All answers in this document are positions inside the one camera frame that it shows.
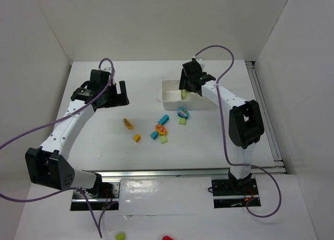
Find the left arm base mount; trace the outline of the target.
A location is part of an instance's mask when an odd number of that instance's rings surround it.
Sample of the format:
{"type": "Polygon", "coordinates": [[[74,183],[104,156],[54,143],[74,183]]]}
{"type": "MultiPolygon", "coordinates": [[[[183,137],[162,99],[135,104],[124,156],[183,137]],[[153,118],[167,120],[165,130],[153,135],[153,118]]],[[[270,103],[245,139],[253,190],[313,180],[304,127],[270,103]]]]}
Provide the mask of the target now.
{"type": "MultiPolygon", "coordinates": [[[[84,190],[85,195],[91,205],[93,211],[117,211],[119,209],[120,180],[108,181],[111,188],[103,189],[98,195],[91,195],[84,190]]],[[[74,191],[71,199],[70,211],[89,211],[88,204],[79,191],[74,191]]]]}

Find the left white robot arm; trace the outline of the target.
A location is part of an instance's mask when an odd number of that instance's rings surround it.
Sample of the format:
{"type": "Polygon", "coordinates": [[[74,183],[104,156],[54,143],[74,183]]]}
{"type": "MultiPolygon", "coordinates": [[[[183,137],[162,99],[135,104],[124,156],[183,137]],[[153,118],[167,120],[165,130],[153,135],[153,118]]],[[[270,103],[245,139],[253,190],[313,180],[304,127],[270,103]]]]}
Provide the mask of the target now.
{"type": "Polygon", "coordinates": [[[68,163],[69,153],[86,122],[96,110],[129,104],[126,83],[115,84],[107,71],[93,69],[90,79],[77,88],[61,122],[38,148],[25,154],[32,183],[57,190],[81,188],[96,196],[111,189],[95,172],[76,170],[68,163]]]}

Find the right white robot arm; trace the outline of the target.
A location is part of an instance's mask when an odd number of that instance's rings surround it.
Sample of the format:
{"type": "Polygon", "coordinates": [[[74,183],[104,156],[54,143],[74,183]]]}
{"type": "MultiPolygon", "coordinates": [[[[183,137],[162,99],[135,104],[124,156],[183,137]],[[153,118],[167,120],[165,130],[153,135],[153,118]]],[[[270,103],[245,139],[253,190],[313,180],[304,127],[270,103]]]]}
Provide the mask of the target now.
{"type": "Polygon", "coordinates": [[[247,182],[256,144],[264,134],[259,104],[238,97],[204,71],[204,60],[193,59],[182,65],[180,90],[195,93],[219,106],[229,179],[247,182]]]}

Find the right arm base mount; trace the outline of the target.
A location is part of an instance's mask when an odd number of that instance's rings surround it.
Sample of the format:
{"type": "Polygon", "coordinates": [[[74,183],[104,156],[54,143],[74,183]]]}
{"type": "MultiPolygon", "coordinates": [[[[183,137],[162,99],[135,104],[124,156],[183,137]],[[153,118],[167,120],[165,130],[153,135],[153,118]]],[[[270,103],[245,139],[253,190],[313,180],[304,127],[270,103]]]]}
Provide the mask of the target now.
{"type": "Polygon", "coordinates": [[[260,207],[260,197],[257,182],[254,177],[245,185],[233,188],[228,175],[215,175],[211,177],[207,192],[212,194],[213,206],[220,208],[260,207]]]}

